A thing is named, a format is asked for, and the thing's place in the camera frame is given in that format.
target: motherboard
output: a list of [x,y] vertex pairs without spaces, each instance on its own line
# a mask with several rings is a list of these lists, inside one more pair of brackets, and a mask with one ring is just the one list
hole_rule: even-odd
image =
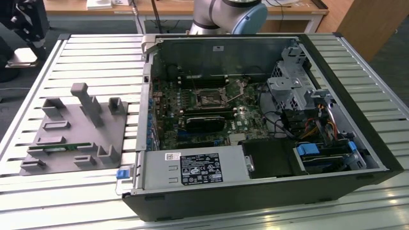
[[257,106],[260,83],[244,77],[178,77],[153,80],[160,149],[237,145],[268,138]]

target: white label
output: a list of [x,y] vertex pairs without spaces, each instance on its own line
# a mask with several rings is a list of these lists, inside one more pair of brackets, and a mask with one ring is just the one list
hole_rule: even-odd
[[59,152],[59,151],[65,151],[65,148],[53,148],[53,149],[45,149],[45,152]]
[[170,152],[165,154],[165,161],[180,160],[180,152]]
[[221,178],[221,174],[209,175],[209,178]]
[[115,11],[113,13],[133,14],[133,12],[132,12],[132,11]]
[[224,51],[224,46],[213,46],[213,52]]
[[186,76],[186,79],[197,79],[201,78],[201,75]]

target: white box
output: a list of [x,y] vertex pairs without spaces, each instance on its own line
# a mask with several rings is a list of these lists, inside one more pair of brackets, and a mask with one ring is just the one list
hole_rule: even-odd
[[87,0],[87,10],[111,9],[111,0]]
[[123,6],[129,6],[132,3],[132,0],[112,0],[113,5],[123,5]]

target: barcode sticker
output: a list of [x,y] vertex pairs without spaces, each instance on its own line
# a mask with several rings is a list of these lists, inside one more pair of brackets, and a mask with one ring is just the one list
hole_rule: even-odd
[[169,152],[165,154],[165,161],[178,160],[180,152]]

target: table leg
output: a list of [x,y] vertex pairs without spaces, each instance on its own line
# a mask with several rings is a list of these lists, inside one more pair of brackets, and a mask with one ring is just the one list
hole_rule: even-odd
[[317,31],[322,16],[322,14],[313,15],[313,18],[309,20],[308,25],[305,27],[305,33],[314,33]]

